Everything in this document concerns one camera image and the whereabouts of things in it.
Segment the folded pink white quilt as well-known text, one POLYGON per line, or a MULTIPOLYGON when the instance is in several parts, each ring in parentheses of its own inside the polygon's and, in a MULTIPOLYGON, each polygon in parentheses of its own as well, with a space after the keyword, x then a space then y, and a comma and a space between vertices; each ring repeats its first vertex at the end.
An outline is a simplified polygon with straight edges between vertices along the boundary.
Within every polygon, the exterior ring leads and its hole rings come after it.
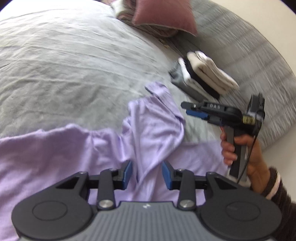
POLYGON ((109 5, 118 20, 154 37, 169 38, 178 33, 179 30, 173 27, 172 24, 166 23, 164 18, 155 18, 156 15, 151 14, 149 11, 145 13, 144 8, 138 3, 140 4, 140 1, 117 0, 110 1, 109 5))

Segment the pink velvet pillow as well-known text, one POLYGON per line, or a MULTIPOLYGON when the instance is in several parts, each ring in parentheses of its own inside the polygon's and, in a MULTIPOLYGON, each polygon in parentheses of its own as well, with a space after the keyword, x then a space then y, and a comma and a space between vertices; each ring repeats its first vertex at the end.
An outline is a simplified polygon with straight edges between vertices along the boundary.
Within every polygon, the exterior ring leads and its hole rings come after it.
POLYGON ((138 5, 144 8, 145 13, 149 11, 156 15, 155 18, 164 18, 166 23, 172 24, 178 30, 197 35, 197 26, 190 1, 140 1, 138 5))

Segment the folded black garment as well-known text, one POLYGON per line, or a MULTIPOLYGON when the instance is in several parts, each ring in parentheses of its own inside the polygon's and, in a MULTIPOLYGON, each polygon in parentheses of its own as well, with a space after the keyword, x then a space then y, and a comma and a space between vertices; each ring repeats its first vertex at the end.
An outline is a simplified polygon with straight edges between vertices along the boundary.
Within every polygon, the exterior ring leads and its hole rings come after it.
POLYGON ((190 64, 190 61, 187 59, 187 57, 184 57, 183 61, 185 66, 185 83, 193 89, 197 91, 199 90, 199 92, 203 93, 204 96, 206 96, 207 94, 208 96, 211 96, 212 98, 218 100, 220 98, 220 94, 194 72, 190 64))

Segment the lilac purple garment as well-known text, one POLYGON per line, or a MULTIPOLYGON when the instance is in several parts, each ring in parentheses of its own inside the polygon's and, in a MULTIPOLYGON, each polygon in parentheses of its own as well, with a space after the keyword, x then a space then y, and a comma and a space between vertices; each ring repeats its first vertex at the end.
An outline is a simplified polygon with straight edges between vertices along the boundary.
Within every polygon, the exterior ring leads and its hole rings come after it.
POLYGON ((149 95, 129 102, 122 131, 90 131, 70 124, 50 131, 1 139, 1 240, 17 240, 11 222, 13 208, 29 197, 77 172, 99 174, 133 163, 128 187, 116 191, 116 201, 173 201, 177 191, 166 188, 161 164, 196 175, 225 175, 218 141, 185 140, 185 119, 165 85, 153 82, 149 95))

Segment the grey quilted headboard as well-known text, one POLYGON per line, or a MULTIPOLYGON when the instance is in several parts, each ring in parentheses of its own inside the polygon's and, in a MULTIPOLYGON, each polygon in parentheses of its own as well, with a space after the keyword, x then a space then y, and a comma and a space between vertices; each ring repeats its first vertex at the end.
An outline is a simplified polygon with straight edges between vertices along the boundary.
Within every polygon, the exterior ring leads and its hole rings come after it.
POLYGON ((212 1, 192 1, 197 36, 179 33, 168 40, 184 56, 199 50, 239 85, 220 97, 225 105, 247 108, 253 94, 265 99, 265 121, 259 133, 264 149, 295 125, 295 75, 277 49, 250 23, 212 1))

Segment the dark fuzzy right sleeve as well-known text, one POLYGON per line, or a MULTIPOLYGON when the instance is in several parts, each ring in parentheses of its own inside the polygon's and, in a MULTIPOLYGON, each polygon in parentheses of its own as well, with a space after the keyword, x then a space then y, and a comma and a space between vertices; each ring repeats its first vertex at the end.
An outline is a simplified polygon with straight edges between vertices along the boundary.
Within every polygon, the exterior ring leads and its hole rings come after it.
POLYGON ((273 237, 276 240, 295 240, 295 202, 292 202, 277 169, 270 167, 269 171, 270 178, 261 195, 274 202, 280 209, 282 216, 280 226, 274 232, 273 237))

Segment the folded grey garment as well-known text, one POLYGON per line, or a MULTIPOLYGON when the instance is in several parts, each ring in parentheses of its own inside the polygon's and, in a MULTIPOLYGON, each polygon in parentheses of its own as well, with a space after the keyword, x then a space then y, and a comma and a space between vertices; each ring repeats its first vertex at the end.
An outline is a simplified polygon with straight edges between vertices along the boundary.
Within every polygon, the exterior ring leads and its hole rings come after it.
POLYGON ((194 90, 193 88, 185 84, 182 70, 178 62, 174 63, 173 67, 169 71, 169 75, 171 77, 171 83, 181 89, 191 98, 195 99, 198 102, 208 100, 203 94, 200 94, 197 90, 194 90))

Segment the grey bed sheet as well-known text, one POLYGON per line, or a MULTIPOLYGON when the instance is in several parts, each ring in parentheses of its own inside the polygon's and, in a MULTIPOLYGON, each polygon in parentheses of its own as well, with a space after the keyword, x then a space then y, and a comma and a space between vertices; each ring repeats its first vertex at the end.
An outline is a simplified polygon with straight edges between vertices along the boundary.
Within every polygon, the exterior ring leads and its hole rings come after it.
POLYGON ((70 123, 121 130, 128 103, 171 84, 178 53, 97 1, 12 1, 1 11, 1 136, 70 123))

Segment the folded cream garment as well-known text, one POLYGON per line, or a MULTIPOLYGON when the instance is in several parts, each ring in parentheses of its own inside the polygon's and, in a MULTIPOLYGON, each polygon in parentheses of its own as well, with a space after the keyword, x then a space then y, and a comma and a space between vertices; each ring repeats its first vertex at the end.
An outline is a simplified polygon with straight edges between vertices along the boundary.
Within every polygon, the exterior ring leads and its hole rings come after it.
POLYGON ((188 52, 186 57, 190 61, 194 72, 219 94, 226 94, 230 90, 239 88, 238 83, 223 70, 219 69, 214 61, 203 52, 188 52))

